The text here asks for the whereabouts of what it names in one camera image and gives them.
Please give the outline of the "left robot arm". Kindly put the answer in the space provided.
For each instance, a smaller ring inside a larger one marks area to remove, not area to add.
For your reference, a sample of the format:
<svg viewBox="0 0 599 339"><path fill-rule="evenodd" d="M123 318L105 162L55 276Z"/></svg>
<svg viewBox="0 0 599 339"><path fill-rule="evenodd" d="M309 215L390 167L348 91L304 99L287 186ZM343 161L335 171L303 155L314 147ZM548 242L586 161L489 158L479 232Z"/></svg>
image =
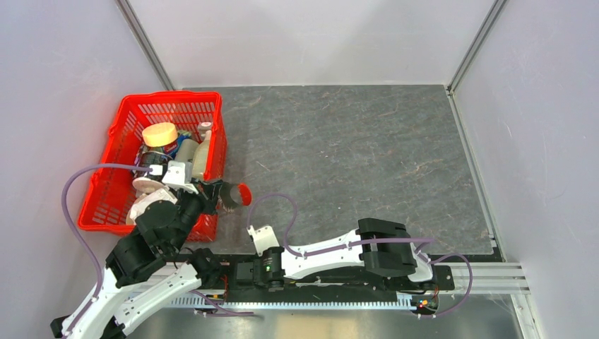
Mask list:
<svg viewBox="0 0 599 339"><path fill-rule="evenodd" d="M133 230L122 237L100 267L92 262L97 282L88 296L71 315L54 319L50 326L55 338L125 338L151 314L169 300L201 284L213 288L220 283L219 266L207 262L202 251L175 271L178 285L163 280L132 301L122 315L117 309L126 296L152 274L164 267L183 247L196 225L204 218L215 218L218 197L226 182L202 184L199 194L184 192L175 203L151 203L137 217Z"/></svg>

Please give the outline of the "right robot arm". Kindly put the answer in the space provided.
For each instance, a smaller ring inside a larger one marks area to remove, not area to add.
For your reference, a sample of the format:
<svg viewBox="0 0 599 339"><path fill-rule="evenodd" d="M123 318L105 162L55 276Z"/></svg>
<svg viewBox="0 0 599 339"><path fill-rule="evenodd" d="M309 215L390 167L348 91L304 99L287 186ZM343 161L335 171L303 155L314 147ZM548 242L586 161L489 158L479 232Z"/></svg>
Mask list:
<svg viewBox="0 0 599 339"><path fill-rule="evenodd" d="M333 284L363 283L366 275L386 280L405 278L417 289L436 280L436 271L403 223L376 218L359 220L354 230L332 239L302 246L283 246L270 225L247 233L257 258L252 269L256 284L278 288L285 283L329 280Z"/></svg>

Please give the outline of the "cream bottle with pink cap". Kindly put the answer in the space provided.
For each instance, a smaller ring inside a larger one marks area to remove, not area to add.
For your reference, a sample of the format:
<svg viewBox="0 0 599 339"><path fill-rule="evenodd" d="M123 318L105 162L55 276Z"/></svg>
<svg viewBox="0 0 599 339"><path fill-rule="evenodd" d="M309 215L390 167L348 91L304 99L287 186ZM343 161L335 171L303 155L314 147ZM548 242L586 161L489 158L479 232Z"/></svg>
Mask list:
<svg viewBox="0 0 599 339"><path fill-rule="evenodd" d="M198 180L203 179L204 172L206 171L210 140L212 136L212 125L209 126L208 122L203 122L200 124L200 127L203 138L195 150L191 161L191 176Z"/></svg>

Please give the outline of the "pale green bottle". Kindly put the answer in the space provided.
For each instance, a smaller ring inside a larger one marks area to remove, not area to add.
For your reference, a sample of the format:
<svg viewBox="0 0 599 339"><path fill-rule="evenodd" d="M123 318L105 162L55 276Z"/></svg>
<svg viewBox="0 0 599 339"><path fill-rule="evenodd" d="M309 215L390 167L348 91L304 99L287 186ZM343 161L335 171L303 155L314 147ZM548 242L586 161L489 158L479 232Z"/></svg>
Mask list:
<svg viewBox="0 0 599 339"><path fill-rule="evenodd" d="M200 146L198 142L191 138L182 141L174 160L177 162L192 162L196 149Z"/></svg>

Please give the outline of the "white pink round container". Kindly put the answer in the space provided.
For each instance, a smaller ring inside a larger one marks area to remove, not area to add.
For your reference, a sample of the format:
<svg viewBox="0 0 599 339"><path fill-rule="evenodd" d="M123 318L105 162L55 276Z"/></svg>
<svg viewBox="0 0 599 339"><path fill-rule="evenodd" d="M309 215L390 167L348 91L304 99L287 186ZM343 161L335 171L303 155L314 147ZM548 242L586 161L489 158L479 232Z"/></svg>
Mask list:
<svg viewBox="0 0 599 339"><path fill-rule="evenodd" d="M169 201L174 204L178 202L171 189L161 182L140 177L134 179L132 184L136 190L136 198L126 214L127 225L135 225L136 219L154 202Z"/></svg>

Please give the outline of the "jar with yellow lid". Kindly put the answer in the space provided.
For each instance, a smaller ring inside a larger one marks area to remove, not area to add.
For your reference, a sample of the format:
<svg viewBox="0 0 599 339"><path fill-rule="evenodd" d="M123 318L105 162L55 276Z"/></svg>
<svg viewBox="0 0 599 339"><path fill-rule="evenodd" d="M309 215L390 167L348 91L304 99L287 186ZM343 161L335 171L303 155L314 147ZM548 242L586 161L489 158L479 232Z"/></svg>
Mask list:
<svg viewBox="0 0 599 339"><path fill-rule="evenodd" d="M137 167L165 165L174 159L180 146L179 132L172 122L152 124L144 128L142 139L134 160Z"/></svg>

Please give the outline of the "red plastic basket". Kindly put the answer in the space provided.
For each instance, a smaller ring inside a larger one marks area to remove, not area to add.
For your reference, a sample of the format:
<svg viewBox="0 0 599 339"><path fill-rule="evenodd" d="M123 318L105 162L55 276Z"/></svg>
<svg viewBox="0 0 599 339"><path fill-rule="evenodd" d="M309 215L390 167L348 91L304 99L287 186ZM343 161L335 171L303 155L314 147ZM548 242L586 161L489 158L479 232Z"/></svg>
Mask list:
<svg viewBox="0 0 599 339"><path fill-rule="evenodd" d="M223 177L227 136L222 119L223 99L217 92L163 91L127 95L107 132L103 163L132 165L142 145L142 130L161 122L172 122L189 131L194 140L201 122L212 123L212 136L204 178ZM88 191L78 216L78 227L89 232L124 236L133 229L126 214L136 198L134 174L122 169L99 169L89 180Z"/></svg>

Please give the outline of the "left aluminium corner post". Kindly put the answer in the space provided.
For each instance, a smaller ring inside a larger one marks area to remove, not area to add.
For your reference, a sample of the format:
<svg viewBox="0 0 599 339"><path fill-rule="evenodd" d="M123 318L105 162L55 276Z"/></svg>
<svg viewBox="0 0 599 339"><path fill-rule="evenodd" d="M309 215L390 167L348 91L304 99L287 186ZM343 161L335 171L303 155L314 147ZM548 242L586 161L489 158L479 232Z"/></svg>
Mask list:
<svg viewBox="0 0 599 339"><path fill-rule="evenodd" d="M176 90L131 2L116 0L115 3L163 88L165 90Z"/></svg>

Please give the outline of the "aluminium corner post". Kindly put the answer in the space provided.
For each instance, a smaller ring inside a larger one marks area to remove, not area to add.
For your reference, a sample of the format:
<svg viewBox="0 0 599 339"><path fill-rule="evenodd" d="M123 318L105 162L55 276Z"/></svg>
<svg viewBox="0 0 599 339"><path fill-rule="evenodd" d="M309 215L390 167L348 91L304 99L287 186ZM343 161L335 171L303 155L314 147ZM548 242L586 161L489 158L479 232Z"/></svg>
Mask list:
<svg viewBox="0 0 599 339"><path fill-rule="evenodd" d="M502 14L502 11L504 10L504 7L507 3L507 0L493 1L492 6L487 12L485 18L483 19L483 22L479 27L478 31L476 32L473 41L470 43L470 46L468 47L464 57L458 65L456 72L451 78L449 84L446 86L446 91L449 95L454 95L457 91L459 85L465 78L465 75L467 74L481 47L485 43L487 36L494 27L494 24L496 23L497 19Z"/></svg>
<svg viewBox="0 0 599 339"><path fill-rule="evenodd" d="M176 90L131 2L116 0L115 3L163 88L165 90Z"/></svg>

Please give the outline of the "right aluminium corner post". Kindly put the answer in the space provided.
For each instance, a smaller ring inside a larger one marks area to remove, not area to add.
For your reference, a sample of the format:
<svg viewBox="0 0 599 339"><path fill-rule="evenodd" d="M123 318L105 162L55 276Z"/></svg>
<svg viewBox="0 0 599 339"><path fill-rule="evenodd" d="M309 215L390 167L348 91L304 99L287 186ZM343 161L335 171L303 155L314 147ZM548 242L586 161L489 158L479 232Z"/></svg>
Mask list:
<svg viewBox="0 0 599 339"><path fill-rule="evenodd" d="M449 95L454 95L457 91L459 85L465 78L465 75L467 74L481 47L485 43L487 36L494 27L494 24L496 23L497 19L502 14L502 11L504 10L504 7L507 3L507 0L493 1L492 6L487 12L485 18L483 19L483 22L479 27L478 31L476 32L473 41L470 43L470 46L468 47L464 57L458 65L456 72L451 78L449 84L446 86L446 91Z"/></svg>

